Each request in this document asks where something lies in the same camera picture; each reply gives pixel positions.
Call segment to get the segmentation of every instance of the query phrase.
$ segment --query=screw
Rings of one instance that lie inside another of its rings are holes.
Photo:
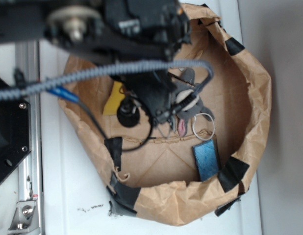
[[[27,105],[25,103],[21,103],[21,104],[19,104],[19,108],[20,109],[26,109]]]
[[[17,229],[20,230],[20,229],[23,229],[24,228],[24,223],[18,223],[17,224]]]
[[[72,18],[64,23],[64,31],[69,35],[72,42],[82,42],[87,30],[86,23],[80,18]]]
[[[30,206],[24,206],[22,209],[22,213],[24,216],[29,216],[33,214],[33,208]]]

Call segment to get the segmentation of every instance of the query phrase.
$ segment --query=wall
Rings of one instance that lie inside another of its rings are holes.
[[[243,42],[273,79],[258,169],[264,235],[303,234],[303,0],[238,0]]]

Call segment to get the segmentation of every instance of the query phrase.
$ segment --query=blue wire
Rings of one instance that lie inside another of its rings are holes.
[[[66,99],[68,101],[71,101],[75,104],[79,103],[79,97],[76,94],[68,91],[64,87],[56,87],[56,88],[53,88],[51,90],[48,90],[48,92],[57,96],[57,97]]]

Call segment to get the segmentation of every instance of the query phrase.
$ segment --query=brown paper bag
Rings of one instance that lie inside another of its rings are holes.
[[[271,110],[271,79],[261,64],[228,35],[218,24],[220,18],[209,8],[184,4],[191,19],[192,45],[184,45],[177,59],[204,59],[215,71],[201,98],[215,115],[218,151],[222,170],[205,182],[199,174],[192,146],[201,143],[188,127],[186,137],[174,133],[166,140],[159,133],[143,148],[121,157],[117,171],[104,140],[88,116],[77,106],[59,103],[76,129],[88,156],[112,195],[112,206],[119,213],[184,225],[233,201],[248,191],[265,149]],[[93,67],[90,62],[71,56],[65,72]],[[196,81],[205,78],[203,69],[195,69]],[[178,69],[172,73],[180,74]],[[122,131],[116,116],[103,116],[110,96],[110,77],[70,84],[68,88],[89,106],[109,137],[123,137],[125,148],[133,147],[145,122]],[[207,137],[211,123],[199,118],[200,135]]]

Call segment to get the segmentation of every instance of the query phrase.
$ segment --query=black tape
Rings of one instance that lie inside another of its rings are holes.
[[[113,193],[109,187],[107,187],[108,192],[111,195],[111,203],[114,207],[114,211],[117,214],[130,214],[132,216],[136,215],[134,211],[134,205],[136,203],[137,197],[140,194],[141,188],[131,188],[120,183],[115,176],[112,174],[110,185],[113,187],[116,193]]]
[[[220,28],[222,28],[221,21],[218,21],[217,23],[218,23],[218,25],[220,26]]]
[[[249,167],[250,165],[245,162],[230,157],[225,167],[218,173],[218,179],[224,192],[228,192],[238,185]]]
[[[245,47],[239,43],[235,38],[230,38],[225,41],[228,52],[231,56],[237,55],[245,49]]]
[[[136,214],[137,214],[136,211],[123,206],[122,204],[120,204],[116,200],[114,200],[112,197],[111,197],[111,201],[109,202],[109,204],[110,204],[109,214],[112,213],[112,214],[136,217]]]
[[[240,201],[240,198],[241,197],[238,197],[238,198],[234,199],[232,202],[229,202],[228,204],[225,204],[224,206],[221,206],[218,209],[216,209],[215,210],[215,215],[219,217],[220,215],[225,213],[227,210],[230,210],[230,208],[233,206],[233,204],[235,202]]]
[[[118,171],[121,171],[122,137],[105,139],[104,145],[106,145],[114,165],[118,167]]]

